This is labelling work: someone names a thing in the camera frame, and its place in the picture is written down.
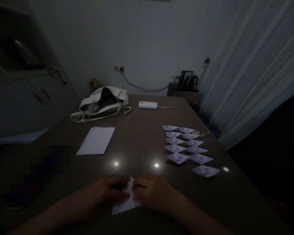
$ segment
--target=cabinet handle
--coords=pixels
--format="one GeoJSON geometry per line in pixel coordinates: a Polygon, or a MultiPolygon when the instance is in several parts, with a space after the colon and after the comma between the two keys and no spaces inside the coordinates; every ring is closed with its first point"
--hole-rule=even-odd
{"type": "Polygon", "coordinates": [[[48,100],[51,100],[50,96],[48,95],[48,93],[44,90],[44,89],[40,89],[42,93],[45,94],[45,96],[47,96],[48,100]]]}
{"type": "Polygon", "coordinates": [[[39,101],[39,103],[42,104],[42,99],[34,92],[32,92],[32,94],[37,98],[37,100],[39,101]]]}

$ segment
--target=white power bank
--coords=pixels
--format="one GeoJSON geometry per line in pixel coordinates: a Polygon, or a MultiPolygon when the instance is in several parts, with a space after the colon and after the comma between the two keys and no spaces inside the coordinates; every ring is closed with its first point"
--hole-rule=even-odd
{"type": "Polygon", "coordinates": [[[138,107],[140,107],[140,108],[157,109],[158,108],[158,103],[156,103],[156,102],[140,101],[139,104],[138,104],[138,107]]]}

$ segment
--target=bag strap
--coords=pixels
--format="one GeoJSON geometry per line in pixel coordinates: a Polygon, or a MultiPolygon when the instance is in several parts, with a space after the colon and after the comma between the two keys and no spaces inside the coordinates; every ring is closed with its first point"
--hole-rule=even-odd
{"type": "MultiPolygon", "coordinates": [[[[89,118],[89,116],[96,115],[96,114],[92,113],[91,111],[76,112],[76,113],[71,114],[70,120],[72,122],[79,123],[79,122],[86,122],[86,121],[94,121],[94,120],[104,119],[104,118],[107,118],[107,117],[109,118],[109,117],[116,116],[120,112],[121,108],[122,108],[122,104],[119,104],[118,109],[114,114],[112,114],[110,116],[99,117],[99,118],[89,118]],[[83,117],[81,120],[76,120],[76,119],[73,118],[74,116],[80,116],[80,115],[86,116],[87,118],[83,117]]],[[[124,106],[123,108],[129,109],[128,111],[122,110],[123,114],[128,114],[132,110],[132,108],[130,106],[124,106]]]]}

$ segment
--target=cabinet door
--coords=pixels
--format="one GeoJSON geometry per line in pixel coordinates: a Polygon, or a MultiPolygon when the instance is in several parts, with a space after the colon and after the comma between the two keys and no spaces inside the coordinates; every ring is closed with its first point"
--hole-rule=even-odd
{"type": "Polygon", "coordinates": [[[59,118],[26,80],[0,84],[0,130],[6,135],[42,131],[59,118]]]}
{"type": "Polygon", "coordinates": [[[29,82],[61,119],[78,112],[79,99],[67,79],[67,85],[49,75],[31,78],[29,82]]]}

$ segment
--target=white paper boat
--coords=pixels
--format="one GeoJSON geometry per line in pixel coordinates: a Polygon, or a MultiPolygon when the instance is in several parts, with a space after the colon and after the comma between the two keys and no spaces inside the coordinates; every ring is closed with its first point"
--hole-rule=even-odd
{"type": "Polygon", "coordinates": [[[169,138],[176,138],[178,137],[179,135],[181,135],[182,133],[179,133],[179,132],[166,132],[166,135],[167,137],[169,138]]]}
{"type": "Polygon", "coordinates": [[[185,127],[179,127],[180,132],[188,134],[194,131],[194,129],[189,129],[189,128],[185,128],[185,127]]]}
{"type": "Polygon", "coordinates": [[[200,165],[198,167],[193,168],[193,171],[197,174],[197,175],[201,175],[204,177],[210,177],[210,176],[214,176],[216,174],[218,174],[220,172],[219,169],[210,167],[210,166],[205,166],[205,165],[200,165]]]}
{"type": "Polygon", "coordinates": [[[183,136],[184,139],[191,140],[191,139],[195,139],[195,138],[199,137],[200,135],[196,135],[196,134],[182,134],[182,136],[183,136]]]}
{"type": "Polygon", "coordinates": [[[178,127],[175,126],[162,126],[165,131],[172,131],[177,129],[178,127]]]}
{"type": "Polygon", "coordinates": [[[190,158],[192,161],[197,162],[199,164],[205,164],[205,163],[213,160],[213,158],[210,158],[205,155],[198,154],[198,153],[190,155],[190,158]]]}
{"type": "Polygon", "coordinates": [[[174,153],[176,153],[176,152],[182,152],[182,151],[184,151],[186,149],[186,148],[181,147],[179,145],[168,145],[168,146],[165,146],[165,148],[167,150],[171,151],[171,152],[174,152],[174,153]]]}
{"type": "Polygon", "coordinates": [[[202,153],[202,152],[207,152],[208,150],[206,149],[202,149],[202,148],[199,148],[199,147],[187,147],[186,148],[188,152],[191,152],[191,153],[202,153]]]}
{"type": "Polygon", "coordinates": [[[170,143],[170,144],[181,144],[184,143],[184,140],[180,140],[177,138],[166,138],[166,140],[170,143]]]}
{"type": "Polygon", "coordinates": [[[185,143],[187,144],[187,146],[190,146],[190,147],[197,147],[197,146],[200,146],[204,141],[201,141],[201,140],[189,140],[189,141],[186,141],[185,143]]]}
{"type": "Polygon", "coordinates": [[[173,153],[167,157],[171,161],[174,161],[177,164],[181,164],[182,162],[186,161],[189,159],[189,156],[180,154],[180,153],[173,153]]]}

